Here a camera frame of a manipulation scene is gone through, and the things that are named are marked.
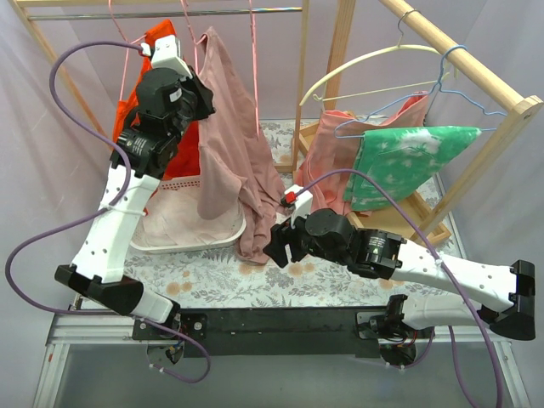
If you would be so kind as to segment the pink wire hanger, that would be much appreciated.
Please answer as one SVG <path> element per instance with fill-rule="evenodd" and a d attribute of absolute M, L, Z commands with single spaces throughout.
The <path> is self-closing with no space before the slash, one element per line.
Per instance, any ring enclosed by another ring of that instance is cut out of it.
<path fill-rule="evenodd" d="M 189 16 L 188 2 L 180 0 L 180 3 L 184 12 L 185 23 L 189 30 L 190 39 L 193 43 L 195 71 L 197 74 L 201 74 L 206 63 L 208 36 L 205 32 L 200 36 L 196 35 L 196 30 L 194 29 Z"/>

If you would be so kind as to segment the dusty pink t shirt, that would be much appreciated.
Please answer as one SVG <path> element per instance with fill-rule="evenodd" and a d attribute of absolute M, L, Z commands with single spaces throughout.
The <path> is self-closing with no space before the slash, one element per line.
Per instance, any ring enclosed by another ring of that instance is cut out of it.
<path fill-rule="evenodd" d="M 214 113 L 198 123 L 201 197 L 197 212 L 208 220 L 241 206 L 246 229 L 238 256 L 255 264 L 269 258 L 264 247 L 280 211 L 285 185 L 264 133 L 255 103 L 239 78 L 224 42 L 212 27 L 201 36 L 204 61 L 198 77 L 213 93 Z"/>

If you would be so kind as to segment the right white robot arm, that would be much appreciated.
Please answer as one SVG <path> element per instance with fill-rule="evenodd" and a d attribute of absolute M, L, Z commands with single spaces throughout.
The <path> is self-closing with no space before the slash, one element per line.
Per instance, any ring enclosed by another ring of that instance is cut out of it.
<path fill-rule="evenodd" d="M 263 251 L 281 268 L 311 255 L 362 278 L 417 283 L 448 293 L 439 299 L 393 295 L 383 314 L 363 325 L 379 337 L 477 325 L 513 340 L 536 337 L 535 266 L 527 261 L 496 266 L 440 255 L 391 232 L 356 228 L 329 209 L 275 224 Z"/>

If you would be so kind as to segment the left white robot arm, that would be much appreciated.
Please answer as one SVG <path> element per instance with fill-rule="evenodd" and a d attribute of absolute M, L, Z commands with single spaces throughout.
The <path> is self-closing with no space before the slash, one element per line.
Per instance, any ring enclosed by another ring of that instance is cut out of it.
<path fill-rule="evenodd" d="M 59 283 L 119 315 L 151 320 L 164 340 L 181 328 L 179 305 L 124 272 L 133 233 L 192 122 L 214 113 L 213 93 L 192 67 L 147 71 L 110 157 L 99 216 L 82 248 L 54 274 Z"/>

